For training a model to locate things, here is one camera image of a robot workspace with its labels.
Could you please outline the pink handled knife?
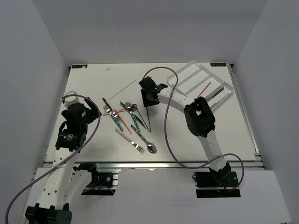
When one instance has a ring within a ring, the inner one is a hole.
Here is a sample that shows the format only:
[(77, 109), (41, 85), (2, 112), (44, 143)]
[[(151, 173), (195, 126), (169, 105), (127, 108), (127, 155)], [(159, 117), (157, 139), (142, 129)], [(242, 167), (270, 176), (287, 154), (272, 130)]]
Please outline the pink handled knife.
[(210, 109), (213, 110), (215, 107), (217, 107), (222, 101), (224, 101), (225, 98), (227, 98), (230, 95), (230, 93), (227, 93), (225, 96), (223, 96), (219, 101), (214, 103)]

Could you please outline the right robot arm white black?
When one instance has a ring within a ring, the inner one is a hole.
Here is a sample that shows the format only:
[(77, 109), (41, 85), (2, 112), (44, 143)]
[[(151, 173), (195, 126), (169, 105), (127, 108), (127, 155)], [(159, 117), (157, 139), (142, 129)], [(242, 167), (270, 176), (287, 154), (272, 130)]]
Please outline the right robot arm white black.
[(145, 107), (162, 103), (167, 104), (167, 111), (173, 107), (184, 114), (189, 131), (199, 139), (210, 162), (208, 166), (212, 183), (216, 186), (226, 183), (231, 167), (217, 141), (215, 117), (206, 99), (187, 97), (166, 84), (157, 85), (150, 77), (143, 78), (139, 85)]

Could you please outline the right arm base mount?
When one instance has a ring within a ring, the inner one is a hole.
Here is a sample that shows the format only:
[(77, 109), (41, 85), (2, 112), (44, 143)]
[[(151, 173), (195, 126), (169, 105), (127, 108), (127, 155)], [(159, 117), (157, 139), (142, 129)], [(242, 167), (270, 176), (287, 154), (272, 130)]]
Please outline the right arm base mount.
[(196, 172), (192, 179), (195, 181), (197, 198), (241, 197), (236, 172), (231, 172), (222, 182), (209, 172)]

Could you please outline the teal chopstick short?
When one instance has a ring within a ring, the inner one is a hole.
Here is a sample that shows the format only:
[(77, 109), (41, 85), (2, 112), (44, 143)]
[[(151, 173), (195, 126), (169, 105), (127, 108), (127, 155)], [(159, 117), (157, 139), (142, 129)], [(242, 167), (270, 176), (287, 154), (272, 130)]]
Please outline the teal chopstick short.
[(151, 133), (152, 129), (151, 129), (150, 115), (149, 115), (148, 107), (146, 107), (146, 112), (147, 112), (147, 118), (148, 118), (148, 123), (149, 123), (149, 132)]

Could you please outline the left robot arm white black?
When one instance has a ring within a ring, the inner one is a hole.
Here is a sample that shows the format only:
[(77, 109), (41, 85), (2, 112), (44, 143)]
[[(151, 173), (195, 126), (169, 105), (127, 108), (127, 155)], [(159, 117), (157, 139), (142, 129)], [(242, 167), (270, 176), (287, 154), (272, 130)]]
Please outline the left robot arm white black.
[(25, 217), (31, 224), (69, 224), (72, 220), (70, 204), (83, 189), (98, 183), (99, 175), (91, 169), (80, 169), (73, 174), (79, 150), (89, 141), (88, 125), (100, 120), (97, 106), (74, 103), (62, 111), (61, 124), (55, 144), (53, 171), (46, 174), (47, 181), (34, 206), (28, 206)]

